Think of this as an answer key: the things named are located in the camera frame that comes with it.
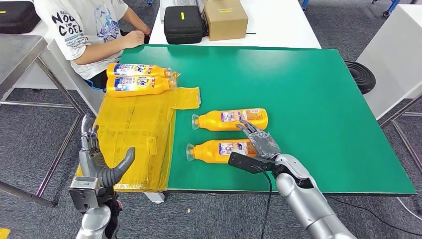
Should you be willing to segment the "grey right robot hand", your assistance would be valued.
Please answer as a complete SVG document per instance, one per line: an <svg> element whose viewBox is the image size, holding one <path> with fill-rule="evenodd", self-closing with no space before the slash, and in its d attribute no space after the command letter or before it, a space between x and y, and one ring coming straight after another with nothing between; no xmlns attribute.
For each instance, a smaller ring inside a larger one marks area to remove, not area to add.
<svg viewBox="0 0 422 239"><path fill-rule="evenodd" d="M240 120L240 124L237 124L236 127L246 134L255 148L257 157L274 160L274 157L281 154L278 144L268 132L243 119Z"/></svg>

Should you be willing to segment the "person's right hand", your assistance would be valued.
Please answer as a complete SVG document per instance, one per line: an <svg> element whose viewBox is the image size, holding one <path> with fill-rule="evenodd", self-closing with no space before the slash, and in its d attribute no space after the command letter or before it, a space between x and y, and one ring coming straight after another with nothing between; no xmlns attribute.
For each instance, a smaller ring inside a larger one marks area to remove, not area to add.
<svg viewBox="0 0 422 239"><path fill-rule="evenodd" d="M123 49L134 48L145 43L145 35L142 31L134 30L126 34L121 39Z"/></svg>

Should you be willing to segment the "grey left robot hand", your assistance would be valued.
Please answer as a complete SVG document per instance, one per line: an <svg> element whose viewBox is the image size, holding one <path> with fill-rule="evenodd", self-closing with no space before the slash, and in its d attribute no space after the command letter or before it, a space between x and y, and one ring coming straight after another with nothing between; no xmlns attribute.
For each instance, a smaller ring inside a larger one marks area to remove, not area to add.
<svg viewBox="0 0 422 239"><path fill-rule="evenodd" d="M98 178L102 187L111 187L119 183L135 160L135 147L130 147L124 159L114 168L110 168L100 150L98 140L99 126L94 119L84 115L81 124L81 150L79 161L82 175Z"/></svg>

